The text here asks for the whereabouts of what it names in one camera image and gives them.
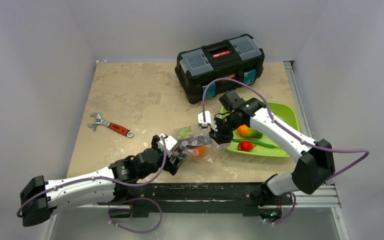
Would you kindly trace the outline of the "clear zip top bag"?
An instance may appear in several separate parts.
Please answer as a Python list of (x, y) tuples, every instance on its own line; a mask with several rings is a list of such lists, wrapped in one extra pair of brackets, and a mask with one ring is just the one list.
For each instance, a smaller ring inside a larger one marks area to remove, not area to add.
[(214, 163), (229, 146), (228, 143), (218, 144), (210, 138), (207, 128), (196, 125), (175, 128), (171, 135), (177, 140), (173, 155), (184, 160), (201, 163)]

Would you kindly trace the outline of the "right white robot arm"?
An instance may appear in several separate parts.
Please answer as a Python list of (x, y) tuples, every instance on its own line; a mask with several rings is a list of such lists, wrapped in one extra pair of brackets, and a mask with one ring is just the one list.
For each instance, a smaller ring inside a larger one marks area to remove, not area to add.
[(276, 117), (268, 104), (256, 98), (244, 100), (234, 90), (219, 101), (229, 114), (214, 118), (210, 136), (218, 144), (230, 142), (233, 131), (246, 125), (267, 136), (296, 163), (291, 173), (276, 174), (262, 184), (260, 196), (264, 202), (272, 204), (287, 192), (311, 195), (335, 173), (332, 146), (327, 140), (316, 141), (301, 134)]

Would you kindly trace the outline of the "green orange fake mango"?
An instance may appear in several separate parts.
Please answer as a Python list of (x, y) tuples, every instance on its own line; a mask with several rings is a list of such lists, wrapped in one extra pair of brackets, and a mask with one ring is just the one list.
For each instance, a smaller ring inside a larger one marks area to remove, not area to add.
[(245, 139), (261, 139), (263, 134), (247, 125), (243, 124), (236, 129), (237, 133)]

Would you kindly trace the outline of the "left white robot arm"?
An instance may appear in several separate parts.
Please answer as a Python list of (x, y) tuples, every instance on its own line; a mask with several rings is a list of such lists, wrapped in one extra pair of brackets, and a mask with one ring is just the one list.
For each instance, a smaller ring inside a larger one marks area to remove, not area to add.
[(145, 187), (163, 171), (174, 176), (183, 160), (180, 150), (147, 148), (77, 177), (45, 180), (43, 175), (35, 176), (20, 192), (16, 216), (22, 219), (24, 227), (31, 227), (46, 222), (67, 207), (111, 201), (122, 205), (131, 199), (129, 188)]

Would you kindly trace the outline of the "green fake bean pod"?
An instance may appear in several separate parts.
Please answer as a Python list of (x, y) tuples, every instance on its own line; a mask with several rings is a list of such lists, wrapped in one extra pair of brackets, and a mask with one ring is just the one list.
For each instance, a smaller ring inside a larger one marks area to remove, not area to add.
[(249, 144), (258, 145), (258, 146), (262, 146), (262, 147), (266, 147), (266, 148), (278, 148), (278, 146), (276, 146), (276, 145), (264, 143), (264, 142), (254, 140), (254, 139), (236, 139), (236, 138), (233, 138), (232, 141), (237, 142), (239, 144), (241, 144), (242, 142), (247, 142)]

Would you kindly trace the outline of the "orange fake fruit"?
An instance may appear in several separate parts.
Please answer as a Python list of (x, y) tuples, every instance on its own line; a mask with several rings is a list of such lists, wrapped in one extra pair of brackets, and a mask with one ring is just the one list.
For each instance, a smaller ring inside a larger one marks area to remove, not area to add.
[(191, 154), (194, 158), (201, 158), (205, 155), (206, 149), (207, 148), (205, 146), (197, 146), (197, 147), (192, 149)]

